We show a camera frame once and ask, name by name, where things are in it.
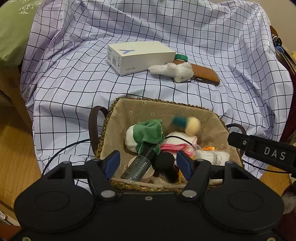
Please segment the dark bottle with black cap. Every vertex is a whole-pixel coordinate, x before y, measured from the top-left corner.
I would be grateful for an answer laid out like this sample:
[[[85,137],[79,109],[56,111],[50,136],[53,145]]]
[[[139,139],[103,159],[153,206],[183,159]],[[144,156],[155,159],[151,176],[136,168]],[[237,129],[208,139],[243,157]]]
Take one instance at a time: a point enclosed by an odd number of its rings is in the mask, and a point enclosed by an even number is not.
[[[156,152],[145,147],[121,175],[121,179],[129,181],[140,181],[151,166],[151,161],[156,158]]]

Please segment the green cream plush mushroom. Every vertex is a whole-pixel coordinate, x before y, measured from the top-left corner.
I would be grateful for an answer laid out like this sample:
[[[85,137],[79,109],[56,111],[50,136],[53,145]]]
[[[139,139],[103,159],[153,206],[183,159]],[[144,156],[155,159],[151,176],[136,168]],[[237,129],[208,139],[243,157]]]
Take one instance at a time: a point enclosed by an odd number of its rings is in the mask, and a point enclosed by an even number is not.
[[[188,136],[196,136],[201,129],[201,122],[195,117],[184,118],[175,116],[172,123],[179,128],[182,128]]]

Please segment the white fluffy plush toy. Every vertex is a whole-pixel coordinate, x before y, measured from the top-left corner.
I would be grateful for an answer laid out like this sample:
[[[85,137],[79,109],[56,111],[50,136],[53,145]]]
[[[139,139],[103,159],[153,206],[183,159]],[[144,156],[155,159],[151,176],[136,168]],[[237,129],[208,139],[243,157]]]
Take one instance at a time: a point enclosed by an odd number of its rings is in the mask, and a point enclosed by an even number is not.
[[[181,64],[167,63],[165,65],[153,65],[148,70],[152,74],[172,77],[177,83],[188,81],[194,76],[192,65],[187,62]]]

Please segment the white cloth with orange thread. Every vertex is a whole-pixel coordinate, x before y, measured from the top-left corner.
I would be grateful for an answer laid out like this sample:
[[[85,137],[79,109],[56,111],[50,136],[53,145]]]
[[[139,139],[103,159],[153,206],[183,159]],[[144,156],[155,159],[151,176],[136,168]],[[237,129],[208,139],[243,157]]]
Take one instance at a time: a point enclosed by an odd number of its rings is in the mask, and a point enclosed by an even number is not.
[[[212,146],[206,146],[196,149],[195,159],[203,159],[209,161],[212,165],[224,166],[225,163],[230,160],[230,155]]]

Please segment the black round foam object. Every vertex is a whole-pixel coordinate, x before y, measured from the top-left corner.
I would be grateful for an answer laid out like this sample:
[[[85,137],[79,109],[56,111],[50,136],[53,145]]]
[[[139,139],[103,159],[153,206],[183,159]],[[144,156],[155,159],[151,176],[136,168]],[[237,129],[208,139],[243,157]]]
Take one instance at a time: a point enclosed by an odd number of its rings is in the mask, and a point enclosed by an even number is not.
[[[175,158],[169,152],[160,153],[154,162],[154,170],[162,174],[169,183],[177,183],[179,171],[175,167]]]

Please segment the pink white folded cloth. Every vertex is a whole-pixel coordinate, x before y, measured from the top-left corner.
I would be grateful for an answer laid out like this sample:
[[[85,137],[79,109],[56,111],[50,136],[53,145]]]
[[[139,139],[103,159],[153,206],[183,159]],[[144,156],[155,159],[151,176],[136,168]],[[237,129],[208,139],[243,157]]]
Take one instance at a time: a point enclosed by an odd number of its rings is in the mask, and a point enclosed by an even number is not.
[[[162,152],[169,152],[175,157],[178,151],[184,151],[188,156],[194,156],[198,138],[189,136],[183,132],[171,132],[168,134],[160,145]]]

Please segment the woven basket with fabric liner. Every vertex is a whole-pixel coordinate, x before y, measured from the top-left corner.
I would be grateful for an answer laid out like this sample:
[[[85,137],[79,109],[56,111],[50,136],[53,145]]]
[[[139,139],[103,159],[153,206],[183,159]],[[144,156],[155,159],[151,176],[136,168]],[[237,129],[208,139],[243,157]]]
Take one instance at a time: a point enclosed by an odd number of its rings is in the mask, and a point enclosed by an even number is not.
[[[176,184],[168,183],[163,175],[155,177],[150,174],[138,182],[121,178],[121,175],[136,156],[125,145],[127,129],[142,121],[161,119],[163,121],[163,134],[168,135],[173,131],[181,131],[181,127],[172,123],[173,118],[178,115],[199,119],[201,122],[201,129],[197,134],[199,146],[214,146],[220,151],[227,152],[231,161],[243,166],[242,155],[227,142],[228,126],[214,112],[202,107],[171,101],[150,98],[117,98],[110,109],[101,106],[94,107],[88,119],[90,143],[95,157],[104,159],[114,150],[120,152],[119,167],[111,178],[111,185],[114,188],[120,191],[180,192],[185,187],[187,182],[184,177]]]

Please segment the green white plush toy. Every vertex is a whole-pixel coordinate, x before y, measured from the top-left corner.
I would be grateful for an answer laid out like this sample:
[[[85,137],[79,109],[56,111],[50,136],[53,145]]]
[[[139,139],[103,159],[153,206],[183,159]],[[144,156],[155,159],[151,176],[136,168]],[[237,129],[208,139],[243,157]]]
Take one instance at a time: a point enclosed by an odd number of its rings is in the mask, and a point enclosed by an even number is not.
[[[125,145],[133,153],[140,154],[145,147],[152,148],[158,155],[165,136],[163,121],[150,119],[130,126],[125,133]]]

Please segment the brown leather wallet case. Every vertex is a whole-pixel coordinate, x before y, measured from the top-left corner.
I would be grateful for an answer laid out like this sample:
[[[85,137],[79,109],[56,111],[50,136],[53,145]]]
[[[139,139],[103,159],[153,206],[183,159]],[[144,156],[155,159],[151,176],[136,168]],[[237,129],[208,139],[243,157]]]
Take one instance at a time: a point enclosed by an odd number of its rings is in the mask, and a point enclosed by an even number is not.
[[[184,61],[181,60],[174,60],[173,63],[175,64],[181,64]],[[220,79],[218,77],[218,75],[216,74],[215,71],[213,71],[210,68],[206,68],[203,66],[199,66],[196,64],[192,64],[192,68],[193,68],[193,72],[194,72],[194,76],[190,79],[190,80],[195,80],[195,81],[199,81],[199,82],[203,82],[203,83],[207,83],[207,84],[212,84],[212,85],[219,85],[220,83]]]

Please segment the white black checkered cloth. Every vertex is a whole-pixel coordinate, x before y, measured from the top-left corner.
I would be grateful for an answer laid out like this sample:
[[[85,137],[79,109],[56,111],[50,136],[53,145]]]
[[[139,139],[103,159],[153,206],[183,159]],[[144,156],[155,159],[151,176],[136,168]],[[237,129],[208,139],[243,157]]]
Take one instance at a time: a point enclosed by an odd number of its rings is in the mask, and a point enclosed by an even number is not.
[[[43,1],[21,74],[39,168],[89,159],[89,113],[119,97],[201,106],[279,141],[293,85],[270,27],[249,1]]]

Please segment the green tape roll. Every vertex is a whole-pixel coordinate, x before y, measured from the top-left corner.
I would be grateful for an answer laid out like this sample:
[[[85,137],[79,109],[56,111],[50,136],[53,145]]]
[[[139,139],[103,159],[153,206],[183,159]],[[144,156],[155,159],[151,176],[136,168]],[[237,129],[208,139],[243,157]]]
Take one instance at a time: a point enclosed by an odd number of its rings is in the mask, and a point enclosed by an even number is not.
[[[182,55],[182,54],[175,54],[175,60],[182,60],[182,61],[185,61],[187,62],[188,61],[188,58],[186,55]]]

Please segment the white vivo phone box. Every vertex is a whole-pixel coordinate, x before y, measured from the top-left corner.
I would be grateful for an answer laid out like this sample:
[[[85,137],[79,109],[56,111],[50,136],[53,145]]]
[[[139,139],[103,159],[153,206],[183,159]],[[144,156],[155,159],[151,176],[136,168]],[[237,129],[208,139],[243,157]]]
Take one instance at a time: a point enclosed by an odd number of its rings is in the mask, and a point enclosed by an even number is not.
[[[126,42],[107,45],[106,61],[119,75],[128,75],[173,62],[175,54],[158,41]]]

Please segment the green embroidered pillow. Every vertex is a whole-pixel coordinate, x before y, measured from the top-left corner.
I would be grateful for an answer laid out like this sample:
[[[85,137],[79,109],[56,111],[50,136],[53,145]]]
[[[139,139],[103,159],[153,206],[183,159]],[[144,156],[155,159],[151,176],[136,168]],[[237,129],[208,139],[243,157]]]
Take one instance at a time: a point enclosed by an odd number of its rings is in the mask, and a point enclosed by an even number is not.
[[[35,14],[42,1],[7,1],[1,6],[1,66],[22,62]]]

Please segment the wooden chair frame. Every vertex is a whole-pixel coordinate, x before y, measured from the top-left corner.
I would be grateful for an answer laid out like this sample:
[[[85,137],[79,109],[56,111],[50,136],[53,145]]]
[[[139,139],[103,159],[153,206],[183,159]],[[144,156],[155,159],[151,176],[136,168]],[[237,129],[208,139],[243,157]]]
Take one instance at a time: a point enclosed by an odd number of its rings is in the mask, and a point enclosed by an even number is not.
[[[17,66],[1,66],[1,91],[11,99],[11,102],[18,111],[18,114],[21,116],[22,120],[31,132],[32,120],[25,107],[25,101],[21,96],[20,77],[20,72]]]

